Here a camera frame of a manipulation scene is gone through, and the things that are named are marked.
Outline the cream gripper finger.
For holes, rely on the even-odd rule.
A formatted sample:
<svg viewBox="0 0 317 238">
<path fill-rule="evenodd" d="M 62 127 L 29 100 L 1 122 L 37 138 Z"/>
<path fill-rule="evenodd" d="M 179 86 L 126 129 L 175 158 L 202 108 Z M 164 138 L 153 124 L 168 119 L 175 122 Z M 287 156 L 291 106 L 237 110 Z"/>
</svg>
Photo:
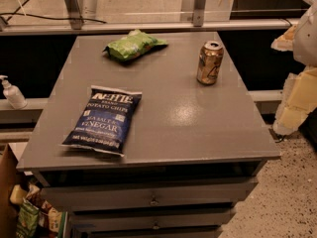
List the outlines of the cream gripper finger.
<svg viewBox="0 0 317 238">
<path fill-rule="evenodd" d="M 279 135 L 290 135 L 316 108 L 317 67 L 306 66 L 299 74 L 288 75 L 275 113 L 273 131 Z"/>
<path fill-rule="evenodd" d="M 291 26 L 287 31 L 285 31 L 281 36 L 275 39 L 271 43 L 271 48 L 281 52 L 293 51 L 293 40 L 296 30 L 296 25 Z"/>
</svg>

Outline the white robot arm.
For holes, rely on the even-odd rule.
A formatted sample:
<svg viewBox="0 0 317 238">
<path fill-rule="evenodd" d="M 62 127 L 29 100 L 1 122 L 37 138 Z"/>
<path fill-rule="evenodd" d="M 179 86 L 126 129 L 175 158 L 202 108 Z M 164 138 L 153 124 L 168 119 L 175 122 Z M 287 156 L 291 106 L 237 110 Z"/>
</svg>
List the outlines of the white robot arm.
<svg viewBox="0 0 317 238">
<path fill-rule="evenodd" d="M 288 75 L 272 126 L 276 134 L 289 135 L 317 108 L 317 2 L 271 47 L 281 52 L 293 51 L 294 59 L 305 65 L 298 75 Z"/>
</svg>

